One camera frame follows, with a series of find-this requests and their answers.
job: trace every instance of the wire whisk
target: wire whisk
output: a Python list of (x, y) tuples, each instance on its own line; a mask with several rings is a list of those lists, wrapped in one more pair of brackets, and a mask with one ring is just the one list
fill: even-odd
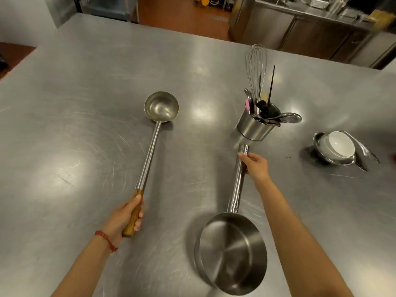
[(267, 49), (260, 44), (253, 45), (250, 52), (246, 53), (245, 66), (253, 97), (253, 114), (256, 116), (260, 114), (257, 103), (260, 101), (265, 71), (267, 70)]

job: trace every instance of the bracelet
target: bracelet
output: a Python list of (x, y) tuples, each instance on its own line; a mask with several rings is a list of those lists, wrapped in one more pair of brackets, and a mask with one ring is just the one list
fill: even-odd
[(111, 253), (116, 252), (118, 250), (117, 247), (115, 247), (113, 244), (111, 244), (111, 241), (108, 239), (107, 234), (105, 234), (103, 231), (98, 230), (98, 231), (95, 232), (95, 235), (96, 236), (101, 236), (107, 241), (107, 243), (108, 243), (108, 245), (110, 247)]

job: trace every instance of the floor drain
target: floor drain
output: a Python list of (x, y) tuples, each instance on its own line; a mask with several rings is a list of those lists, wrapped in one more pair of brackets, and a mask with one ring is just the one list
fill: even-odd
[(220, 15), (212, 15), (212, 19), (215, 19), (215, 20), (221, 21), (221, 22), (228, 22), (228, 18), (225, 18)]

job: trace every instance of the forearm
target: forearm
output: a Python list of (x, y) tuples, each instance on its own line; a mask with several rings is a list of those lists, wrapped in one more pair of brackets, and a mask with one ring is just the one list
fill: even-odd
[(338, 270), (271, 180), (256, 186), (293, 297), (352, 296)]
[(52, 297), (91, 297), (110, 253), (108, 243), (94, 236)]

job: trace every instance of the wooden handle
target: wooden handle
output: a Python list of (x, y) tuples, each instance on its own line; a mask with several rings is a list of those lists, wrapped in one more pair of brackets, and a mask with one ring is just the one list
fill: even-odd
[(122, 236), (125, 238), (130, 238), (134, 230), (133, 228), (135, 227), (135, 222), (139, 219), (139, 212), (140, 208), (142, 206), (142, 201), (143, 201), (143, 191), (142, 190), (135, 190), (133, 192), (133, 198), (135, 198), (137, 195), (141, 195), (142, 199), (140, 200), (140, 203), (135, 207), (135, 209), (132, 211), (131, 218), (129, 219), (129, 223), (125, 228), (122, 230)]

